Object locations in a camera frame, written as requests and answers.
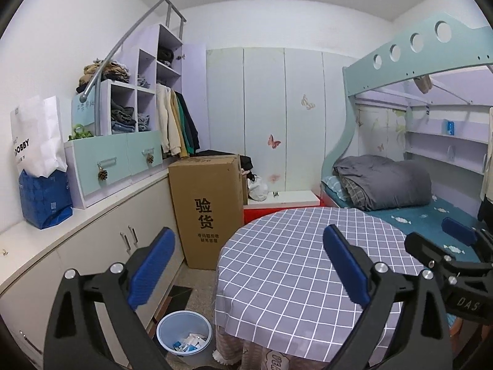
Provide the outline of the blue trash bin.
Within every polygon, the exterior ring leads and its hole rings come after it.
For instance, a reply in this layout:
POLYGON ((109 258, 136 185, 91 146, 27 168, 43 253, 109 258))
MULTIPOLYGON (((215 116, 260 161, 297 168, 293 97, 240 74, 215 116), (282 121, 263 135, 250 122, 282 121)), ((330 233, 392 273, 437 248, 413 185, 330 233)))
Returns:
POLYGON ((195 311, 174 311, 157 325, 160 345, 178 357, 196 357, 211 345, 212 326, 195 311))

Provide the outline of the white low cabinet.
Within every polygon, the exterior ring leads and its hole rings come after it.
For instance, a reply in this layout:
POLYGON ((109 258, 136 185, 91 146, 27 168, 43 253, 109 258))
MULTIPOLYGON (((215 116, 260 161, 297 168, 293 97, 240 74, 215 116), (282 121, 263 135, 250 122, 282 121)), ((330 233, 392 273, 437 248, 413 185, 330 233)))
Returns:
POLYGON ((159 232, 175 231, 168 173, 161 171, 60 225, 39 230, 23 221, 1 234, 1 318, 36 368, 54 297, 64 273, 106 271, 150 245, 159 232))

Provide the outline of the purple checked tablecloth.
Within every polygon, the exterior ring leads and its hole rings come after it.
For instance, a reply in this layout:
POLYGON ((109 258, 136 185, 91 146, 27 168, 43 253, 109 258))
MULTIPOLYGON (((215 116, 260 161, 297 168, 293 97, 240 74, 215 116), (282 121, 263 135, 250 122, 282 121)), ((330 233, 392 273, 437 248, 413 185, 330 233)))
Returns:
POLYGON ((420 272, 400 230, 356 209, 299 208, 254 220, 228 240, 217 265, 217 357, 245 369, 295 369, 335 356, 361 311, 324 251, 332 224, 372 261, 420 272))

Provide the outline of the grey folded quilt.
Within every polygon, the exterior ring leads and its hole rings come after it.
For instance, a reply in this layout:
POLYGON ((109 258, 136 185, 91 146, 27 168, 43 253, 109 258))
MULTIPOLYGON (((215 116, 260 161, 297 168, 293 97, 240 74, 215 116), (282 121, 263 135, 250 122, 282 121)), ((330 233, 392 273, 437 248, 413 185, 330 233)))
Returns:
POLYGON ((339 159, 332 169, 352 207, 361 211, 427 205, 432 200, 430 174, 413 160, 366 154, 339 159))

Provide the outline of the blue plastic bag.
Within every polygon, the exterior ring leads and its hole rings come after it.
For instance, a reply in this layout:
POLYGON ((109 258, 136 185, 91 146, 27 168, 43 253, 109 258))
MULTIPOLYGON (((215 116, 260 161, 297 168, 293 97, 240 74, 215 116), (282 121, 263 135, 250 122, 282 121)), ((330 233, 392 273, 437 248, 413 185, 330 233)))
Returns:
POLYGON ((18 177, 24 219, 42 230, 65 221, 73 214, 73 202, 66 172, 54 171, 48 178, 26 171, 18 177))

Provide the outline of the teal drawer unit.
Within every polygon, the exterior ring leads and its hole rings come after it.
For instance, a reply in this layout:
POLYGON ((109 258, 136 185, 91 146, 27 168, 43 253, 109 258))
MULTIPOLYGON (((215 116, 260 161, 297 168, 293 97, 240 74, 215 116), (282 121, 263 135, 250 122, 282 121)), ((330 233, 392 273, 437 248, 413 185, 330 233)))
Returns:
POLYGON ((86 209, 163 170, 161 133, 112 134, 64 144, 74 207, 86 209))

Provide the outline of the red storage box white lid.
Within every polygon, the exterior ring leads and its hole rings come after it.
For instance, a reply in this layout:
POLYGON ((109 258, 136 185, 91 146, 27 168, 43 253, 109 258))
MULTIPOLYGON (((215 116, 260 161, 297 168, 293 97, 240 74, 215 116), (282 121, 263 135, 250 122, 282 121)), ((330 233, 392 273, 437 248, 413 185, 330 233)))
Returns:
POLYGON ((312 191, 280 191, 268 192, 263 201, 248 199, 244 206, 244 223, 248 224, 260 217, 275 213, 277 211, 318 207, 320 199, 312 191))

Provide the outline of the tall brown cardboard box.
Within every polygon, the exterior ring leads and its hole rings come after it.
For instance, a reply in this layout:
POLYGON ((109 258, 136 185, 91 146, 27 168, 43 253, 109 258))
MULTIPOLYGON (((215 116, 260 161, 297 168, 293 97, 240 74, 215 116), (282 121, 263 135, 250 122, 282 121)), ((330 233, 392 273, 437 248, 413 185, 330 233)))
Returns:
POLYGON ((192 157, 168 167, 186 264, 214 270, 222 247, 244 225, 240 157, 192 157))

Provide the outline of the white plastic bag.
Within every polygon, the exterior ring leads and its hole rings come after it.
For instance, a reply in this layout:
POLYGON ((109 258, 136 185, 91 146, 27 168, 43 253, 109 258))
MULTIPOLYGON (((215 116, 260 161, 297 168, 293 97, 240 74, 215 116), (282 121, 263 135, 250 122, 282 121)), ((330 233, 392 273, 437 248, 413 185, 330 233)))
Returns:
POLYGON ((268 197, 268 186, 258 175, 247 179, 247 188, 249 198, 254 201, 264 201, 268 197))

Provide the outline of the white paper shopping bag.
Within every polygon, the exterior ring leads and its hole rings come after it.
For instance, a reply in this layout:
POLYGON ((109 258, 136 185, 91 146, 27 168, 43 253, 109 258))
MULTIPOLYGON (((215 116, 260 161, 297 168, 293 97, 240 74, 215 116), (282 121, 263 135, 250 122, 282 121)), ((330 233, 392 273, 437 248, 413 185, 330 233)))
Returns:
POLYGON ((11 112, 10 120, 19 174, 48 178, 54 171, 67 171, 56 96, 26 100, 11 112))

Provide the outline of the hanging clothes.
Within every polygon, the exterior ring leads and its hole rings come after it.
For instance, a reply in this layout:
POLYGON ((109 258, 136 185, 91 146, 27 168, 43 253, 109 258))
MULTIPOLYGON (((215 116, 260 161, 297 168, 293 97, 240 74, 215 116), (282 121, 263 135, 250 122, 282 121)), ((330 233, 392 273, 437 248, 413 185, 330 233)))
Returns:
POLYGON ((164 156, 193 156, 200 148, 199 134, 183 95, 156 85, 156 104, 164 156))

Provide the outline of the purple cubby shelf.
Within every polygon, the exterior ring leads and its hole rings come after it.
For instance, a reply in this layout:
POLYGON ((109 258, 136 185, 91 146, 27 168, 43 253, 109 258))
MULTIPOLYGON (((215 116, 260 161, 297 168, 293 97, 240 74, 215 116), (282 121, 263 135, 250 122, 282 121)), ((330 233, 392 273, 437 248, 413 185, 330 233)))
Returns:
POLYGON ((183 43, 161 23, 133 32, 115 59, 129 70, 129 81, 107 80, 101 85, 102 109, 109 100, 135 108, 134 116, 148 114, 149 128, 158 128, 155 118, 156 85, 181 93, 199 134, 202 150, 210 148, 206 89, 206 46, 183 43))

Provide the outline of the teal bunk bed frame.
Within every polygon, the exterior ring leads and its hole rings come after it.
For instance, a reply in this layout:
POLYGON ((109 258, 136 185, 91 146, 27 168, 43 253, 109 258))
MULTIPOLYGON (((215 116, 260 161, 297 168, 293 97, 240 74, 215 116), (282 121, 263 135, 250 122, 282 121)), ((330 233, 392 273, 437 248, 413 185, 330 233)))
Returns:
POLYGON ((356 129, 355 96, 425 74, 492 63, 492 28, 471 28, 446 13, 435 14, 343 68, 346 118, 339 141, 326 155, 321 176, 349 148, 356 129))

